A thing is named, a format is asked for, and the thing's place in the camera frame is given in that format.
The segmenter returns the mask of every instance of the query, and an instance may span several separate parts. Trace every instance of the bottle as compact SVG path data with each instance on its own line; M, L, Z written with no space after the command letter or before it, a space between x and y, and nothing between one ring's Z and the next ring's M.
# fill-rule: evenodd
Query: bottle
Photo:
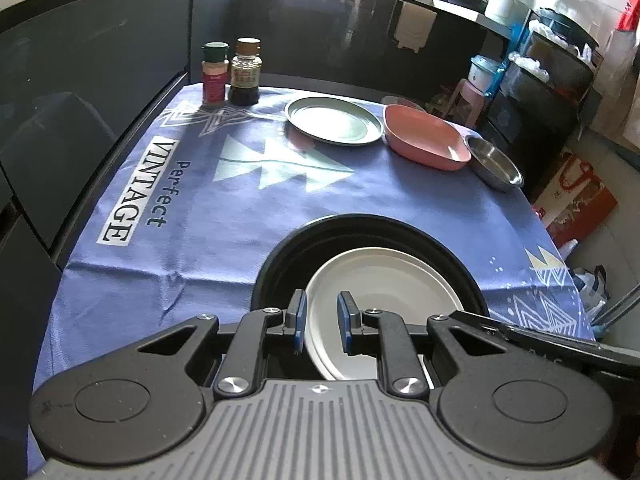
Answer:
M229 46L221 41L207 43L202 47L202 104L206 107L221 107L225 104L225 83Z
M235 105L255 105L260 99L258 80L262 60L258 57L260 40L239 38L236 56L231 60L229 101Z

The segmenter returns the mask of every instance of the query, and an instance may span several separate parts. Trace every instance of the table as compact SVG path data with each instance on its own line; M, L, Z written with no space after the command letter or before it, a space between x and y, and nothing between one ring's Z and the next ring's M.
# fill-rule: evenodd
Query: table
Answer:
M62 275L34 387L201 312L236 322L263 260L313 219L372 213L416 226L469 269L498 320L593 338L568 269L521 192L469 168L405 160L384 142L315 142L284 118L292 98L200 109L183 88L108 185ZM383 105L353 100L382 118ZM464 135L471 130L456 126ZM30 470L38 462L30 442Z

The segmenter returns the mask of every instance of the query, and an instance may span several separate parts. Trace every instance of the pink stool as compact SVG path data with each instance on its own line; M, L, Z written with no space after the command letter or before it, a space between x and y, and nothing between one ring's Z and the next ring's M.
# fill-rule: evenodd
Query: pink stool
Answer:
M456 103L456 100L460 97L464 99L467 103L471 105L471 113L469 117L466 118L466 122L464 126L467 128L473 128L476 126L476 121L480 116L480 112L484 108L484 94L479 91L475 86L473 86L468 80L461 79L456 86L455 92L451 96L449 100L449 104L442 113L442 118L446 120L447 116L451 112L453 105Z

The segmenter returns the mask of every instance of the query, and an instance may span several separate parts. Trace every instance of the pink oval dish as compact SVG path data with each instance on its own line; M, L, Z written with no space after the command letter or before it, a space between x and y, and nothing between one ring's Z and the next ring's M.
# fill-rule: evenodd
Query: pink oval dish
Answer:
M385 108L386 141L399 155L445 171L471 160L460 133L446 121L402 105Z

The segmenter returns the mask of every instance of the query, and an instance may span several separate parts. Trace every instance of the green bottle cap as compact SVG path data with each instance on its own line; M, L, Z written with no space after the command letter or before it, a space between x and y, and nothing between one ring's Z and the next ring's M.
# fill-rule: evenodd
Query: green bottle cap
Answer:
M222 41L214 41L207 43L202 47L202 53L204 61L207 63L219 63L226 59L226 51L229 50L229 46Z

